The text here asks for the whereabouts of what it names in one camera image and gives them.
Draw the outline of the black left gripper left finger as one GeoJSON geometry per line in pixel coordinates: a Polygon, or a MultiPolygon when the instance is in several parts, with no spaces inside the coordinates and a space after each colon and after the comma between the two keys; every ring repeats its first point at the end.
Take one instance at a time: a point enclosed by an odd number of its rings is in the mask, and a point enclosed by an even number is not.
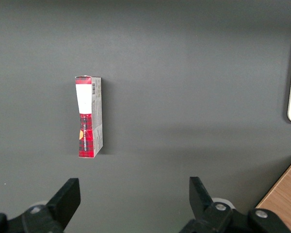
{"type": "Polygon", "coordinates": [[[81,202],[78,178],[70,178],[46,204],[36,204],[8,220],[0,213],[0,233],[63,233],[81,202]]]}

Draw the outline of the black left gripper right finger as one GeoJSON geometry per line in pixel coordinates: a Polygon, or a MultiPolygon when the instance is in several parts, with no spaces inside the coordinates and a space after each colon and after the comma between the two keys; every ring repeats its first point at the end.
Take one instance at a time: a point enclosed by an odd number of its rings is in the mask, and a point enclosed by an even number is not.
{"type": "Polygon", "coordinates": [[[181,233],[290,233],[274,212],[251,209],[244,215],[222,201],[213,201],[199,177],[190,177],[189,201],[194,214],[181,233]]]}

